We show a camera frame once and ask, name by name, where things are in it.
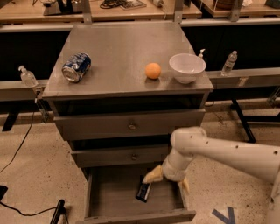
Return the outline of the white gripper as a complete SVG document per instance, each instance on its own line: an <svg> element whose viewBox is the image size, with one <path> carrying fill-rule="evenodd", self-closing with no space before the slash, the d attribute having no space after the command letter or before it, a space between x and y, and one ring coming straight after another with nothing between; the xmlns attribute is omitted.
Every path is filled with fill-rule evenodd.
<svg viewBox="0 0 280 224"><path fill-rule="evenodd" d="M186 169L193 161L193 154L183 154L175 148L171 149L163 164L159 164L143 178L145 184L162 181L165 176L171 181L178 182L180 190L188 195L190 193L189 181L186 177Z"/></svg>

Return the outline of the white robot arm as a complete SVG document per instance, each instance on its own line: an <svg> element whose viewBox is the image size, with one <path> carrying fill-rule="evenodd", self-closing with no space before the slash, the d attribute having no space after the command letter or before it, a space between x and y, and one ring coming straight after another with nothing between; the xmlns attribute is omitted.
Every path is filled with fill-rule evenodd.
<svg viewBox="0 0 280 224"><path fill-rule="evenodd" d="M186 170L194 157L211 158L238 171L270 182L272 192L266 224L280 222L280 148L266 144L242 143L210 138L201 127L179 128L171 134L171 151L164 162L148 172L144 183L169 179L189 193Z"/></svg>

